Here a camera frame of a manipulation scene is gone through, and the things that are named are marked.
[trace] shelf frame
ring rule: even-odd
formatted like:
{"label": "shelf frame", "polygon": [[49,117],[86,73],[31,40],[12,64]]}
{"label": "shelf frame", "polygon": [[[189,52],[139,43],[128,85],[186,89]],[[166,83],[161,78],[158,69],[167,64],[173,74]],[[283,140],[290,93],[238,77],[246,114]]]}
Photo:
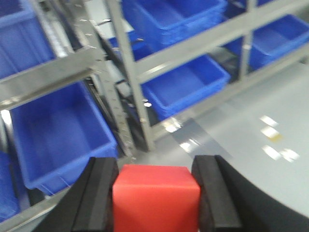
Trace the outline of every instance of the shelf frame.
{"label": "shelf frame", "polygon": [[271,73],[274,73],[274,70],[280,70],[276,65],[283,68],[280,64],[283,63],[288,65],[291,63],[290,61],[295,60],[294,62],[296,62],[296,59],[298,60],[299,58],[298,56],[302,56],[301,58],[306,58],[308,56],[307,47],[304,47],[306,48],[306,54],[299,49],[297,52],[293,52],[286,56],[290,61],[282,58],[269,66],[253,72],[252,74],[247,74],[247,61],[250,56],[253,31],[285,16],[286,14],[291,14],[308,6],[309,0],[273,0],[259,7],[256,6],[257,0],[247,0],[248,6],[245,13],[185,41],[147,56],[137,62],[135,62],[133,58],[129,38],[124,30],[124,17],[120,3],[114,0],[102,1],[106,1],[110,11],[112,24],[121,51],[123,65],[127,73],[128,82],[133,90],[134,100],[142,126],[142,134],[149,150],[153,150],[155,148],[155,140],[165,134],[164,131],[166,131],[166,126],[170,126],[174,123],[175,128],[180,128],[181,124],[188,119],[188,116],[186,113],[179,113],[151,128],[147,112],[143,105],[144,97],[141,94],[142,91],[140,87],[142,83],[150,81],[159,75],[177,68],[182,64],[211,51],[214,47],[224,45],[236,38],[244,36],[245,40],[242,46],[239,80],[231,86],[228,86],[221,93],[204,100],[202,103],[192,106],[189,110],[185,110],[185,112],[205,112],[211,108],[208,107],[208,105],[214,107],[219,102],[226,101],[231,96],[234,96],[235,93],[238,93],[270,76]]}

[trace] blue storage bin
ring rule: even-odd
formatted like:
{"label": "blue storage bin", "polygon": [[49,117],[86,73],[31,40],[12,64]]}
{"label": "blue storage bin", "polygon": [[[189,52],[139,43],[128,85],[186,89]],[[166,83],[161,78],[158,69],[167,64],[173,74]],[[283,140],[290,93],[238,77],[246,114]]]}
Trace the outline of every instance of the blue storage bin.
{"label": "blue storage bin", "polygon": [[226,0],[123,0],[126,20],[153,51],[222,21]]}
{"label": "blue storage bin", "polygon": [[0,0],[0,78],[54,58],[27,0]]}
{"label": "blue storage bin", "polygon": [[90,157],[117,157],[116,141],[83,83],[12,110],[25,185],[51,195],[73,184]]}
{"label": "blue storage bin", "polygon": [[144,83],[142,90],[159,119],[164,120],[219,92],[229,79],[218,63],[201,56]]}
{"label": "blue storage bin", "polygon": [[[249,64],[259,69],[309,41],[309,24],[296,16],[287,15],[253,34]],[[242,38],[225,45],[237,55],[241,54]]]}
{"label": "blue storage bin", "polygon": [[7,154],[0,151],[0,222],[19,213],[15,197]]}

